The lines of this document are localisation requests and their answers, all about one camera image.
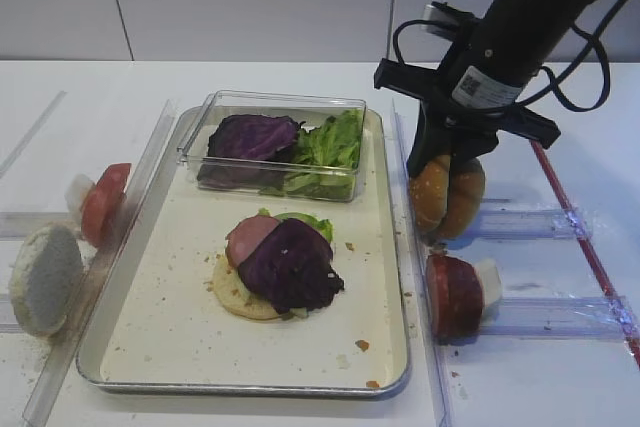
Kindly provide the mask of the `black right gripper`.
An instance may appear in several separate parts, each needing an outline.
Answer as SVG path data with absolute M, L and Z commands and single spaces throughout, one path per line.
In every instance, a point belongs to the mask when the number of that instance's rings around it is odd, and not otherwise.
M 489 46 L 476 50 L 473 37 L 478 21 L 464 22 L 435 68 L 407 61 L 400 37 L 410 27 L 430 21 L 406 21 L 391 36 L 394 57 L 380 61 L 373 77 L 376 89 L 388 89 L 419 102 L 413 145 L 406 162 L 410 177 L 418 177 L 438 156 L 451 155 L 451 167 L 492 152 L 504 131 L 544 147 L 559 137 L 555 122 L 534 113 L 518 100 L 527 81 L 502 79 L 514 67 Z

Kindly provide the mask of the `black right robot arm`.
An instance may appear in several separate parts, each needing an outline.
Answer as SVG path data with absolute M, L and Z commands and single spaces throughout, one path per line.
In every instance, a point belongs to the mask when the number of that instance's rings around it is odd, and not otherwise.
M 593 32 L 584 32 L 576 21 L 595 1 L 493 0 L 481 18 L 435 2 L 432 15 L 418 22 L 451 43 L 435 69 L 405 61 L 399 37 L 411 24 L 397 26 L 395 57 L 380 61 L 374 86 L 420 103 L 408 175 L 418 177 L 440 155 L 457 165 L 487 154 L 497 147 L 500 131 L 549 148 L 560 130 L 529 107 L 552 93 L 566 109 L 578 111 L 560 85 L 589 53 L 602 67 L 597 102 L 603 104 L 611 78 L 600 36 L 628 0 L 617 0 Z

